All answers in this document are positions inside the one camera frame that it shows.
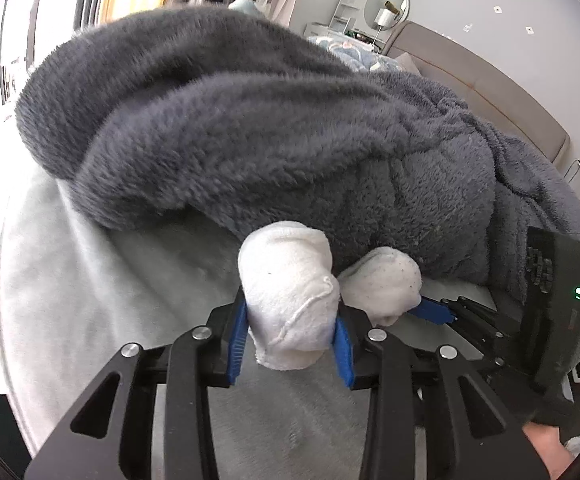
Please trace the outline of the person's right hand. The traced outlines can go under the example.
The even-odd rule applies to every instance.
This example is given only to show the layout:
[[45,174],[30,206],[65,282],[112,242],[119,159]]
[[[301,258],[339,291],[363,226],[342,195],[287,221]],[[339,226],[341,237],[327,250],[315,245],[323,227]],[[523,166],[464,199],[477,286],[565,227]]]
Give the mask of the person's right hand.
[[557,480],[574,462],[573,454],[560,441],[558,427],[528,422],[523,426],[523,432],[544,462],[552,480]]

